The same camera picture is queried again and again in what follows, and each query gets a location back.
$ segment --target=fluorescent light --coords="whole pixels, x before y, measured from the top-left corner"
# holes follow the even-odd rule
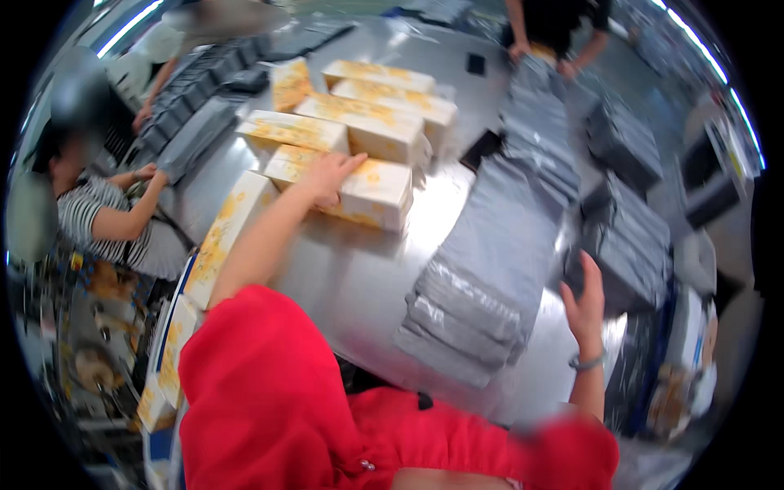
[[[721,78],[721,81],[726,84],[727,83],[727,75],[724,74],[724,70],[721,69],[721,66],[719,66],[719,63],[716,61],[715,58],[713,58],[713,55],[710,54],[710,51],[708,51],[708,49],[705,47],[705,45],[702,43],[702,41],[699,40],[699,38],[697,37],[697,34],[694,33],[694,31],[691,29],[691,27],[689,27],[681,19],[681,17],[678,16],[678,14],[674,10],[667,9],[667,13],[670,15],[670,18],[675,22],[675,24],[677,24],[678,27],[680,27],[681,29],[684,30],[684,32],[686,33],[688,38],[691,39],[691,42],[693,42],[697,46],[697,48],[699,48],[699,50],[702,52],[702,55],[708,60],[708,63],[710,63],[710,66],[712,66],[713,69],[716,71],[716,74],[719,75],[719,78]]]
[[[150,5],[147,6],[146,9],[142,10],[141,12],[139,12],[138,15],[133,17],[130,22],[128,22],[122,29],[120,29],[120,31],[117,34],[115,34],[114,37],[110,39],[109,42],[106,43],[106,45],[103,48],[101,48],[101,50],[98,52],[98,57],[103,58],[103,56],[109,52],[109,49],[111,49],[115,44],[117,44],[117,41],[119,41],[122,38],[122,36],[127,34],[128,31],[130,31],[133,28],[133,26],[141,22],[141,20],[144,17],[150,15],[150,13],[156,8],[158,8],[162,3],[163,0],[156,0],[156,2],[152,2]]]
[[[760,165],[762,168],[765,168],[765,159],[762,158],[762,150],[760,149],[760,142],[757,141],[757,135],[754,134],[754,130],[751,129],[751,121],[749,121],[749,116],[746,115],[746,109],[743,108],[743,104],[740,103],[740,98],[738,97],[738,93],[735,89],[730,89],[730,94],[732,94],[732,98],[735,100],[735,105],[738,106],[740,110],[740,115],[743,116],[743,121],[746,123],[746,128],[749,129],[749,134],[751,135],[751,140],[754,142],[754,147],[757,149],[757,153],[760,154]]]

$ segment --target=hand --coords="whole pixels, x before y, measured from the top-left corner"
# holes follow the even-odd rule
[[[583,295],[575,301],[572,290],[561,283],[561,298],[564,300],[569,329],[580,347],[580,357],[586,360],[601,356],[601,322],[604,318],[604,290],[601,285],[601,270],[584,250],[580,251],[583,264]]]
[[[516,63],[523,55],[531,54],[531,45],[526,42],[515,42],[509,46],[509,58]]]
[[[140,129],[142,129],[142,124],[146,119],[148,119],[152,115],[152,107],[149,104],[144,104],[139,112],[136,113],[136,117],[133,119],[133,123],[131,126],[133,127],[133,132],[135,134],[139,134]]]
[[[558,66],[556,67],[556,70],[566,80],[574,80],[578,72],[575,64],[567,60],[558,61]]]
[[[136,178],[138,180],[149,180],[155,175],[158,167],[154,163],[148,163],[141,169],[136,170]]]
[[[366,153],[355,157],[347,157],[342,153],[326,154],[313,162],[295,186],[305,191],[315,205],[338,205],[340,185],[367,157]]]
[[[158,183],[161,187],[169,185],[169,176],[163,170],[155,170],[150,183]]]

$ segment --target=black shirt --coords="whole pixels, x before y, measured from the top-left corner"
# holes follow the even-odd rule
[[[522,0],[529,42],[544,44],[562,57],[572,43],[580,17],[588,16],[594,29],[609,29],[612,0]]]

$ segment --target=striped shirt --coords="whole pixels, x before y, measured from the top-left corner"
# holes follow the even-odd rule
[[[106,179],[90,176],[80,185],[57,199],[57,215],[60,231],[78,249],[112,263],[122,261],[126,241],[96,240],[93,238],[93,220],[102,207],[118,211],[130,211],[131,204],[120,187]],[[138,266],[150,241],[151,226],[148,223],[142,234],[131,242],[128,267]]]

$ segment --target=red sleeve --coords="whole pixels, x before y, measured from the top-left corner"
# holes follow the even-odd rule
[[[537,488],[612,488],[618,442],[593,416],[555,419],[521,443],[511,452],[527,482]]]
[[[331,457],[358,450],[335,357],[280,293],[250,286],[213,308],[179,371],[189,490],[327,487]]]

